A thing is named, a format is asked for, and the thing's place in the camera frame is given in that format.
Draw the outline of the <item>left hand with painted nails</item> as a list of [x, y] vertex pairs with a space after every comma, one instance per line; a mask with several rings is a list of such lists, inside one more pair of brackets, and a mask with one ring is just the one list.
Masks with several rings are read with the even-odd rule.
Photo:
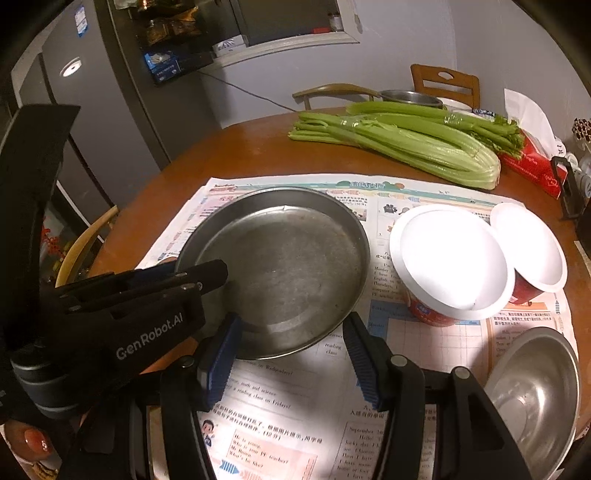
[[11, 452], [26, 464], [48, 460], [55, 454], [49, 437], [27, 423], [10, 419], [3, 426], [3, 435]]

